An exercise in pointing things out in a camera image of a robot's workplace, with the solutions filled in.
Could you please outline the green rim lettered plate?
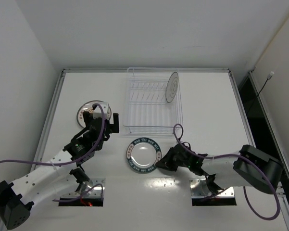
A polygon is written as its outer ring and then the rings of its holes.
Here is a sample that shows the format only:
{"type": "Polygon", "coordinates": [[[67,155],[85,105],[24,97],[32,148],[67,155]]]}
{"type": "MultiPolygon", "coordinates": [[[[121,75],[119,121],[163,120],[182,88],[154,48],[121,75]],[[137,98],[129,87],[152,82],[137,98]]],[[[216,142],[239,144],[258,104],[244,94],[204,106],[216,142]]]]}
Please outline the green rim lettered plate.
{"type": "Polygon", "coordinates": [[[161,158],[162,151],[159,144],[147,137],[133,140],[126,150],[126,161],[129,167],[139,174],[153,172],[161,158]]]}

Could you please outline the white plate floral emblem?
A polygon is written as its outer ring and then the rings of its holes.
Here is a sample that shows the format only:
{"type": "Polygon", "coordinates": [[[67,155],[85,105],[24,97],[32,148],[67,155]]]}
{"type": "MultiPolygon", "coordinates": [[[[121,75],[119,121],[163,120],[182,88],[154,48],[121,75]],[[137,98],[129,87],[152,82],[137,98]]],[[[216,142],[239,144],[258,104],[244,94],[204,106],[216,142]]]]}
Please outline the white plate floral emblem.
{"type": "Polygon", "coordinates": [[[178,72],[173,72],[168,80],[165,97],[166,102],[171,103],[176,96],[177,89],[179,85],[179,75],[178,72]]]}

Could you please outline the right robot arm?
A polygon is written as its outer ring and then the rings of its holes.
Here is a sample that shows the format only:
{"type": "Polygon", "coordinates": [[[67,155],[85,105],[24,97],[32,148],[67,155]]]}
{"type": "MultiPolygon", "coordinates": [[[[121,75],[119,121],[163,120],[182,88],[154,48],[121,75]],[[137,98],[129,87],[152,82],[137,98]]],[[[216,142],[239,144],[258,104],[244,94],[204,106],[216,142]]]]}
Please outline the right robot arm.
{"type": "Polygon", "coordinates": [[[212,194],[229,187],[254,187],[274,194],[283,171],[278,159],[250,145],[243,145],[233,154],[209,156],[196,154],[189,146],[179,143],[155,165],[168,171],[186,167],[193,174],[204,176],[212,194]]]}

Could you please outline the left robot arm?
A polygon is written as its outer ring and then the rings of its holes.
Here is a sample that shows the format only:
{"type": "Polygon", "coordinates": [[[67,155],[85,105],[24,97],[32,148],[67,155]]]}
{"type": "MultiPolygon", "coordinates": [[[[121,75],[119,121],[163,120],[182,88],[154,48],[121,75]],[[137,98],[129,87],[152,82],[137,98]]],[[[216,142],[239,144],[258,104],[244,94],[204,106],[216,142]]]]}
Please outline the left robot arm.
{"type": "Polygon", "coordinates": [[[10,183],[0,182],[0,218],[6,229],[27,221],[33,206],[55,194],[60,180],[73,176],[77,184],[89,181],[81,165],[102,149],[110,134],[119,133],[119,114],[113,114],[113,123],[105,114],[84,112],[83,116],[86,126],[48,162],[35,162],[38,168],[32,172],[10,183]]]}

